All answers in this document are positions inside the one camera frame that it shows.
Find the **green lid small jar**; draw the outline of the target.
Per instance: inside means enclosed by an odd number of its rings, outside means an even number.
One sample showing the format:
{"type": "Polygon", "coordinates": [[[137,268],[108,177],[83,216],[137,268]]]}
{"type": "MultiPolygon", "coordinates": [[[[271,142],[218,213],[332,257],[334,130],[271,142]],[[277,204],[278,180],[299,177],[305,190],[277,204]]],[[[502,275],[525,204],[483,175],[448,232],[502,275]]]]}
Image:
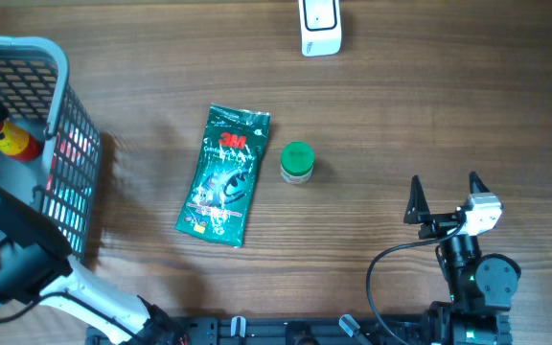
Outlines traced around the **green lid small jar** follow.
{"type": "Polygon", "coordinates": [[[306,142],[290,142],[281,153],[281,176],[289,184],[306,183],[312,175],[315,155],[306,142]]]}

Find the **red sauce bottle green cap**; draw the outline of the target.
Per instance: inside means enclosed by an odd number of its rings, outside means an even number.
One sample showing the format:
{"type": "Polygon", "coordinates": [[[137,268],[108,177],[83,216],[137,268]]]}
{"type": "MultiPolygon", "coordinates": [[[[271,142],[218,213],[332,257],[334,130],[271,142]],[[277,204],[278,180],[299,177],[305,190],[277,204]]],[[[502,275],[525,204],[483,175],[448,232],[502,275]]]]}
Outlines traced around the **red sauce bottle green cap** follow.
{"type": "Polygon", "coordinates": [[[35,160],[43,145],[29,131],[10,122],[0,123],[0,152],[20,162],[35,160]]]}

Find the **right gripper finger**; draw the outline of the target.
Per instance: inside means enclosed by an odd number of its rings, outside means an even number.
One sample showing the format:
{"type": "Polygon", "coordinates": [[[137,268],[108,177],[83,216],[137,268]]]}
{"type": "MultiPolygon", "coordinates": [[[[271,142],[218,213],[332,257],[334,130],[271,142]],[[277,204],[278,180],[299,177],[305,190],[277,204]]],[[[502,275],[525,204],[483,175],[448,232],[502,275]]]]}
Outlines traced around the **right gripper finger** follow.
{"type": "Polygon", "coordinates": [[[418,175],[411,178],[410,196],[404,212],[403,222],[406,224],[430,222],[430,210],[418,175]]]}
{"type": "Polygon", "coordinates": [[[471,194],[482,194],[488,193],[490,191],[489,188],[482,182],[476,172],[470,172],[469,185],[471,194]]]}

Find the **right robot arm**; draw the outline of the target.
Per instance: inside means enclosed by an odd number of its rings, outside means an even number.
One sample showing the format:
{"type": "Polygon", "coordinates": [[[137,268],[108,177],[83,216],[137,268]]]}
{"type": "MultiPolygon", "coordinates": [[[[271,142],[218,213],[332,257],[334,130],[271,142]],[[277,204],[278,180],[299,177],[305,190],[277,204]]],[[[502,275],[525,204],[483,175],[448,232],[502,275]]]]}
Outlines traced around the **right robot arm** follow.
{"type": "Polygon", "coordinates": [[[420,321],[422,344],[510,344],[507,312],[518,290],[520,266],[502,254],[484,255],[478,237],[495,229],[503,213],[496,194],[475,172],[470,194],[455,211],[430,212],[420,178],[411,179],[403,221],[421,226],[418,236],[436,245],[435,255],[450,300],[433,302],[420,321]]]}

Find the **green 3M glove packet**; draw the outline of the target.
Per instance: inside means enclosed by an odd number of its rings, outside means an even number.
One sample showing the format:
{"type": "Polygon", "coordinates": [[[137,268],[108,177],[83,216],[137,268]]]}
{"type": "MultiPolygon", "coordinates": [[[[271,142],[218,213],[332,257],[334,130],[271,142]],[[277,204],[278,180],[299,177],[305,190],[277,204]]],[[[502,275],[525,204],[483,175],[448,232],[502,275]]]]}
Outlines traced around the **green 3M glove packet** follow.
{"type": "Polygon", "coordinates": [[[175,230],[207,242],[243,246],[271,116],[213,103],[194,180],[175,230]]]}

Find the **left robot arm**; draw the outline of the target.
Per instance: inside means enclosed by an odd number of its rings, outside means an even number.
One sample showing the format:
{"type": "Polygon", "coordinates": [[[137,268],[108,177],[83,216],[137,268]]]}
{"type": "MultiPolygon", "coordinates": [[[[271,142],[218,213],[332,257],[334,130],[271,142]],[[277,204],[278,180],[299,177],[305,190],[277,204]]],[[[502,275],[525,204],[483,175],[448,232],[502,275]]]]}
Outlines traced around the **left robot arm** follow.
{"type": "Polygon", "coordinates": [[[64,311],[112,344],[181,344],[182,326],[143,298],[109,285],[80,264],[57,227],[0,187],[0,305],[64,311]]]}

